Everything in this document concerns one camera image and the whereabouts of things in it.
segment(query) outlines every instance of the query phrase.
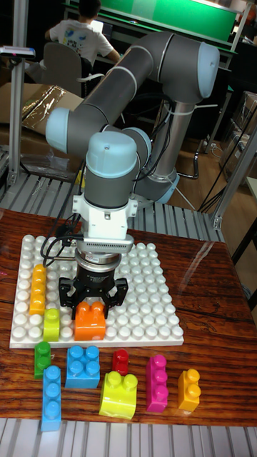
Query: metal grating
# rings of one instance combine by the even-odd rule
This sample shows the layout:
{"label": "metal grating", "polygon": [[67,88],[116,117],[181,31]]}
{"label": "metal grating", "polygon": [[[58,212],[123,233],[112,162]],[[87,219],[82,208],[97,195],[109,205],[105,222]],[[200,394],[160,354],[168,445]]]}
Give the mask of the metal grating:
{"label": "metal grating", "polygon": [[[0,200],[0,207],[28,214],[56,217],[71,184],[55,179],[41,178],[21,173],[16,184]],[[73,189],[64,211],[64,218],[71,215]],[[130,218],[130,229],[183,236],[205,241],[224,241],[222,233],[214,230],[208,214],[189,209],[154,203],[140,209],[136,218]]]}
{"label": "metal grating", "polygon": [[1,457],[256,457],[257,428],[0,419]]}

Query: toy building block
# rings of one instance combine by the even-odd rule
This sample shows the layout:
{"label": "toy building block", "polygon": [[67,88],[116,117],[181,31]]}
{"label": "toy building block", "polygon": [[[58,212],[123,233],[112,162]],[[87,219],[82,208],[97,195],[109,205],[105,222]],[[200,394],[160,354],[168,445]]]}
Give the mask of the toy building block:
{"label": "toy building block", "polygon": [[67,351],[67,388],[96,388],[100,381],[99,349],[73,346]]}
{"label": "toy building block", "polygon": [[43,341],[58,341],[60,333],[60,310],[46,309],[44,316]]}
{"label": "toy building block", "polygon": [[95,301],[90,306],[82,301],[76,309],[74,340],[102,340],[105,331],[104,305]]}
{"label": "toy building block", "polygon": [[190,368],[178,378],[178,409],[193,412],[200,403],[201,389],[198,385],[200,375]]}
{"label": "toy building block", "polygon": [[162,413],[168,404],[166,359],[162,355],[150,357],[146,365],[146,410]]}
{"label": "toy building block", "polygon": [[51,347],[46,341],[35,346],[34,378],[42,379],[44,370],[51,365]]}
{"label": "toy building block", "polygon": [[41,431],[58,430],[61,425],[61,370],[50,365],[43,376]]}
{"label": "toy building block", "polygon": [[128,374],[129,355],[125,349],[119,349],[114,352],[112,361],[112,370],[118,371],[121,376]]}
{"label": "toy building block", "polygon": [[39,264],[34,267],[31,282],[29,314],[44,315],[46,301],[46,268]]}
{"label": "toy building block", "polygon": [[100,397],[100,416],[132,419],[136,410],[137,378],[111,371],[104,377]]}

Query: white baseplate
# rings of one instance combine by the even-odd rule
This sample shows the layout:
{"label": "white baseplate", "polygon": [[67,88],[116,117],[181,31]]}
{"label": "white baseplate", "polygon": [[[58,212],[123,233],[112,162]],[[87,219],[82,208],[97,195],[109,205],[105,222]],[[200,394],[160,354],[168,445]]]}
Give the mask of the white baseplate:
{"label": "white baseplate", "polygon": [[[38,314],[30,316],[29,302],[32,271],[43,261],[40,249],[44,239],[43,236],[35,239],[32,235],[25,235],[22,241],[10,348],[34,348],[43,339],[44,317]],[[59,247],[56,243],[51,255],[56,255]],[[74,248],[64,248],[61,255],[73,256]],[[87,347],[92,344],[92,341],[74,341],[71,309],[60,306],[59,277],[73,278],[75,273],[75,261],[55,261],[47,267],[46,309],[60,308],[60,337],[59,341],[50,343],[52,348],[69,348],[74,344]],[[138,243],[130,253],[123,254],[115,272],[115,278],[121,277],[128,280],[124,303],[109,310],[104,339],[94,340],[93,344],[98,347],[180,346],[183,330],[168,294],[155,245]],[[98,299],[86,300],[92,304]]]}

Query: pink block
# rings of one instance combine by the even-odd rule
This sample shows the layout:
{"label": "pink block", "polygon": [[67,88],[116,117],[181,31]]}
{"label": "pink block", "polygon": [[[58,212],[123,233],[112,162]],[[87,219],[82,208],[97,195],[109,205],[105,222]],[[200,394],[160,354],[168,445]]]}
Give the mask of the pink block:
{"label": "pink block", "polygon": [[166,359],[159,355],[150,357],[146,365],[146,410],[151,413],[162,413],[168,403],[166,385]]}

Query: orange-yellow block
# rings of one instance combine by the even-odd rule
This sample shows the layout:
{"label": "orange-yellow block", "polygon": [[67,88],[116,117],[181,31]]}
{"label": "orange-yellow block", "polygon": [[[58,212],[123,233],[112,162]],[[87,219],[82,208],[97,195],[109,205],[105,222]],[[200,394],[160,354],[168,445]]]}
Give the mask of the orange-yellow block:
{"label": "orange-yellow block", "polygon": [[193,412],[200,403],[201,389],[198,385],[200,375],[190,368],[178,378],[178,409]]}
{"label": "orange-yellow block", "polygon": [[105,331],[104,305],[95,301],[90,306],[82,301],[76,309],[75,341],[102,340]]}
{"label": "orange-yellow block", "polygon": [[34,267],[31,282],[29,314],[44,315],[46,302],[46,268],[39,264]]}

